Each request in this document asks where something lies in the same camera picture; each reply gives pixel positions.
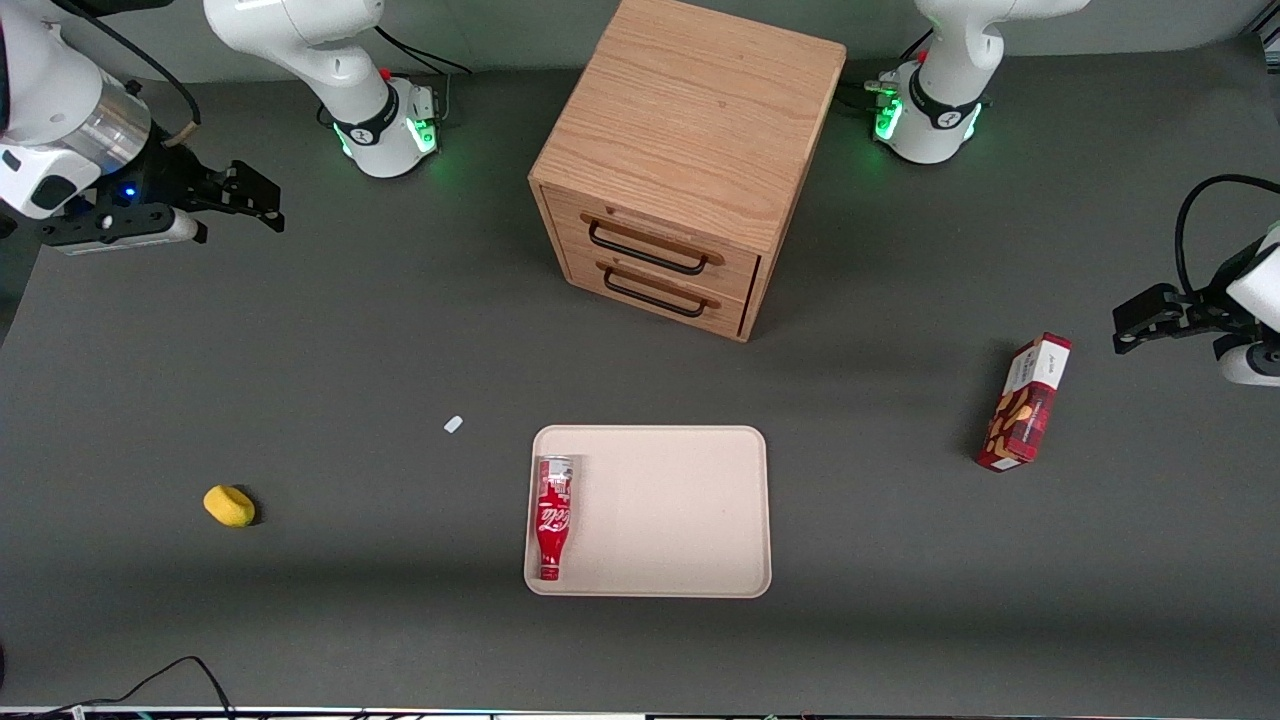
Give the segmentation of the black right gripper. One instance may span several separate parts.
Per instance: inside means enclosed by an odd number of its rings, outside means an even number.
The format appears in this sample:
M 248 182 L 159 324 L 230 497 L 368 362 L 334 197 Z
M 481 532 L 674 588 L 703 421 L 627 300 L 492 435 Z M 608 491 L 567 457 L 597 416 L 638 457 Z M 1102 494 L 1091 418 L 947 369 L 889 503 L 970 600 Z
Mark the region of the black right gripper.
M 40 223 L 45 246 L 155 246 L 206 243 L 207 227 L 192 214 L 210 208 L 252 217 L 275 233 L 285 229 L 282 188 L 250 164 L 220 172 L 184 145 L 150 141 L 119 172 L 90 186 L 93 200 L 74 199 L 60 217 Z

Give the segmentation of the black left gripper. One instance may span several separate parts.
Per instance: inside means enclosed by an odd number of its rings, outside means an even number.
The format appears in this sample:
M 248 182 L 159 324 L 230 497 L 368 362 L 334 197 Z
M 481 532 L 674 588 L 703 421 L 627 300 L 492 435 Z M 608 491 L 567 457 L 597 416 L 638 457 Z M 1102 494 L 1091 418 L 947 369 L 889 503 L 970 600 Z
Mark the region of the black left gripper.
M 1181 340 L 1188 337 L 1188 331 L 1190 334 L 1261 337 L 1262 264 L 1262 251 L 1242 250 L 1192 296 L 1170 283 L 1143 290 L 1114 309 L 1114 352 L 1125 355 L 1156 340 Z

